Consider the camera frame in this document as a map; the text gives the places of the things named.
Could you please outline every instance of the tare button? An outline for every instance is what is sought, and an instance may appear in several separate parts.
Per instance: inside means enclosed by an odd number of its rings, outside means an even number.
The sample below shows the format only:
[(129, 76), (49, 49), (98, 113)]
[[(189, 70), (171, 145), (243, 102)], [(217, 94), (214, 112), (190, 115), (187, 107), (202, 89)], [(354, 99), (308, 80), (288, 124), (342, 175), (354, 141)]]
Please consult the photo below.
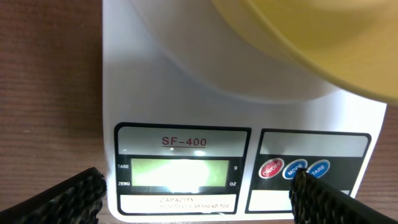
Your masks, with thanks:
[(309, 174), (312, 174), (314, 177), (319, 178), (325, 175), (329, 171), (329, 168), (330, 168), (330, 162), (326, 159), (322, 159), (312, 164), (308, 168), (307, 172)]
[(305, 159), (296, 159), (293, 162), (287, 164), (286, 168), (282, 172), (282, 176), (287, 180), (292, 180), (296, 175), (296, 171), (300, 168), (307, 168), (308, 162)]

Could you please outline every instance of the brown surface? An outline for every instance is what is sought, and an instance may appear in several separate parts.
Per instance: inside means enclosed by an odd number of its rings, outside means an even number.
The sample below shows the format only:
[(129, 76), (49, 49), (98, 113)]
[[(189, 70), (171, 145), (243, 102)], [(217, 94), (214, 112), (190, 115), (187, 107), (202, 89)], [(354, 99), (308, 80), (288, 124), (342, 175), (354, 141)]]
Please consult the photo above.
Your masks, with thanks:
[[(101, 16), (101, 1), (0, 1), (0, 210), (88, 167), (105, 170)], [(397, 148), (389, 107), (358, 200), (395, 219)], [(99, 218), (119, 223), (106, 207)]]

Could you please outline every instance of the white scale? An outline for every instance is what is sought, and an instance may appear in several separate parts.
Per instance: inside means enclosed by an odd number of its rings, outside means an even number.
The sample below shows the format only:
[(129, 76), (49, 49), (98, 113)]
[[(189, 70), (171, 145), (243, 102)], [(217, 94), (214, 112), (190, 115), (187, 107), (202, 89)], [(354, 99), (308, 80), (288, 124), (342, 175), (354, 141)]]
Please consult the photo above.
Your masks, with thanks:
[[(157, 10), (167, 12), (179, 1), (103, 1), (111, 213), (124, 222), (290, 219), (289, 185), (298, 167), (355, 197), (386, 104), (332, 92), (328, 84), (322, 90), (328, 95), (279, 105), (255, 102), (258, 91), (239, 98), (210, 90), (200, 83), (206, 79), (187, 75), (192, 66), (181, 64), (188, 71), (182, 72), (164, 56), (164, 42), (159, 47), (141, 21), (150, 19), (137, 13), (152, 3), (165, 4)], [(208, 0), (187, 2), (198, 11), (211, 7)], [(206, 18), (216, 20), (215, 13)]]

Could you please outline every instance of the black grip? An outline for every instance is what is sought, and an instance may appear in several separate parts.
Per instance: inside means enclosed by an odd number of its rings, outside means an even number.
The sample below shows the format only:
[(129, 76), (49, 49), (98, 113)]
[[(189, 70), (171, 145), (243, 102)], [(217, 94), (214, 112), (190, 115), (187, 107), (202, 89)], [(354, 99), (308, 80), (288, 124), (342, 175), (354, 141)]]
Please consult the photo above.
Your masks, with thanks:
[(97, 223), (105, 194), (104, 175), (92, 167), (0, 212), (0, 223)]
[(289, 192), (296, 224), (396, 224), (350, 196), (336, 190), (305, 169), (297, 171)]

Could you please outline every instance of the lcd display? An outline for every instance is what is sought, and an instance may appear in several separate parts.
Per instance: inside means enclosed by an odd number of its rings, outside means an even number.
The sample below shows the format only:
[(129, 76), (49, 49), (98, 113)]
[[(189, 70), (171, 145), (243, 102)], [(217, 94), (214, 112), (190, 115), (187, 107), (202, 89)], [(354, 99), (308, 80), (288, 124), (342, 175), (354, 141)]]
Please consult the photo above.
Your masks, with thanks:
[(199, 187), (225, 187), (229, 161), (132, 159), (132, 186), (168, 187), (171, 192), (197, 192)]

